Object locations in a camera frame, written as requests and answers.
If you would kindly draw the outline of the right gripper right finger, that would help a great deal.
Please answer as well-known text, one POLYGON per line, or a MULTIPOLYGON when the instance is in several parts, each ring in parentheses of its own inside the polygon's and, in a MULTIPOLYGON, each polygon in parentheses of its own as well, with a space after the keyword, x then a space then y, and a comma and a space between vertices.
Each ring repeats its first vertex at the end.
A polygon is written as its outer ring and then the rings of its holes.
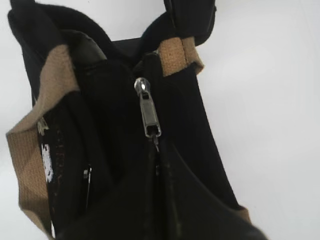
POLYGON ((211 36, 217 11, 214 0, 165 0, 164 6, 179 37, 193 37, 199 46, 211 36))

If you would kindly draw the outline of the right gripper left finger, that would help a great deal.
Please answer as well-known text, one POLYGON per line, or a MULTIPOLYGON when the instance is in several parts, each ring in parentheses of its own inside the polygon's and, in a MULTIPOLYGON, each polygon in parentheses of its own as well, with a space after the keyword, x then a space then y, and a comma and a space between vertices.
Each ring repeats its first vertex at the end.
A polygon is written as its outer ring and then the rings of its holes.
POLYGON ((64 29, 61 33, 76 65, 93 65, 107 59, 98 44, 87 34, 71 29, 64 29))

